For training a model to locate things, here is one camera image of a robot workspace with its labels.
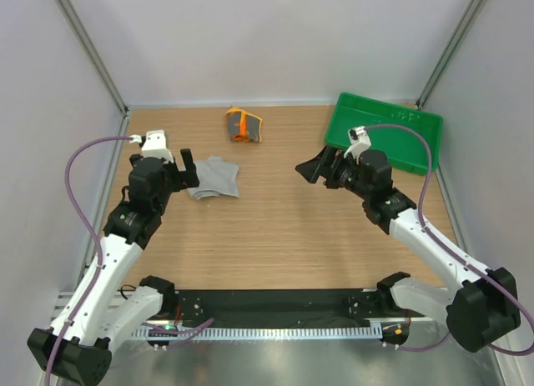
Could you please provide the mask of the grey panda towel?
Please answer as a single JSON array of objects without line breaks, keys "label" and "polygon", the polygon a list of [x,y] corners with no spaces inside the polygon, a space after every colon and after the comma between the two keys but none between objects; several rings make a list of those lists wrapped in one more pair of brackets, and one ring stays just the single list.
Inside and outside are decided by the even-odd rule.
[{"label": "grey panda towel", "polygon": [[195,162],[199,186],[188,188],[191,198],[219,197],[221,195],[239,198],[237,176],[239,165],[223,160],[218,156],[210,156],[205,160]]}]

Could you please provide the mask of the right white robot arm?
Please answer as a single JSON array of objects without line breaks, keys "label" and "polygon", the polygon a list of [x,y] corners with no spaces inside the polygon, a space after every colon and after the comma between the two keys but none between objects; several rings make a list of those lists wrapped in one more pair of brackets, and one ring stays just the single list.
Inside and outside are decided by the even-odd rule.
[{"label": "right white robot arm", "polygon": [[513,275],[476,261],[431,225],[394,186],[385,153],[368,150],[353,159],[325,147],[295,170],[308,183],[322,179],[327,188],[344,188],[360,197],[366,217],[415,252],[445,284],[437,288],[403,275],[375,296],[381,313],[394,316],[409,309],[432,318],[472,353],[520,326]]}]

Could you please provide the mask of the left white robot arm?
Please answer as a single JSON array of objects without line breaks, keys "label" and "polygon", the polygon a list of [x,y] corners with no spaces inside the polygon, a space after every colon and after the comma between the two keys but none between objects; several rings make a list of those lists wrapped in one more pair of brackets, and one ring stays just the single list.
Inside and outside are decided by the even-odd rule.
[{"label": "left white robot arm", "polygon": [[175,313],[175,296],[149,286],[136,288],[114,311],[108,306],[161,225],[171,194],[199,186],[192,153],[183,149],[180,155],[183,170],[166,148],[131,156],[128,184],[108,216],[81,283],[49,327],[35,328],[28,337],[45,384],[52,376],[79,385],[99,384],[113,354],[134,330],[153,316],[166,319]]}]

